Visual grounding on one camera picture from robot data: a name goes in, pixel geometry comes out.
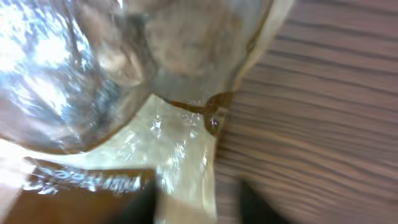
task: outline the crumpled plastic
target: crumpled plastic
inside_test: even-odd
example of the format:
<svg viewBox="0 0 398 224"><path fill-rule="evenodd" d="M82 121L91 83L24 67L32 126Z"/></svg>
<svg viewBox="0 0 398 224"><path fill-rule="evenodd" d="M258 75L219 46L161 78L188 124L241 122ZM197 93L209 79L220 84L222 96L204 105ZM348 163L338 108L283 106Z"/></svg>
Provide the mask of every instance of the crumpled plastic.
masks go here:
<svg viewBox="0 0 398 224"><path fill-rule="evenodd" d="M291 6L0 0L0 159L16 166L1 169L11 177L0 180L9 192L2 212L18 198L31 168L21 161L31 157L86 170L155 169L164 193L157 223L215 223L216 132L207 124L222 126L223 99Z"/></svg>

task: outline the plastic bag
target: plastic bag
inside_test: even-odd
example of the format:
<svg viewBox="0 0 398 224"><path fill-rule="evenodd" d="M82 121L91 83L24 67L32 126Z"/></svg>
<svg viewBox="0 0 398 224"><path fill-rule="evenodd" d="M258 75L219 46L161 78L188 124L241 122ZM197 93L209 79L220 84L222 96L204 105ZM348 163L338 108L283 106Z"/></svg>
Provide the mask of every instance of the plastic bag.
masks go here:
<svg viewBox="0 0 398 224"><path fill-rule="evenodd" d="M214 223L213 154L231 92L291 5L0 0L0 157L155 169L158 223ZM0 182L21 189L26 175Z"/></svg>

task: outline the brown wood surface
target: brown wood surface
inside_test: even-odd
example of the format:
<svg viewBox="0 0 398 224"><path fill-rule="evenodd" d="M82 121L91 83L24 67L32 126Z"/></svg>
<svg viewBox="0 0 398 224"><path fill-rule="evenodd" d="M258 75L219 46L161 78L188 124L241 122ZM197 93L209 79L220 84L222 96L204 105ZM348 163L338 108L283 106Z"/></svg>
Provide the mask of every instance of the brown wood surface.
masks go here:
<svg viewBox="0 0 398 224"><path fill-rule="evenodd" d="M295 223L398 224L398 0L299 0L237 92L220 223L245 176Z"/></svg>

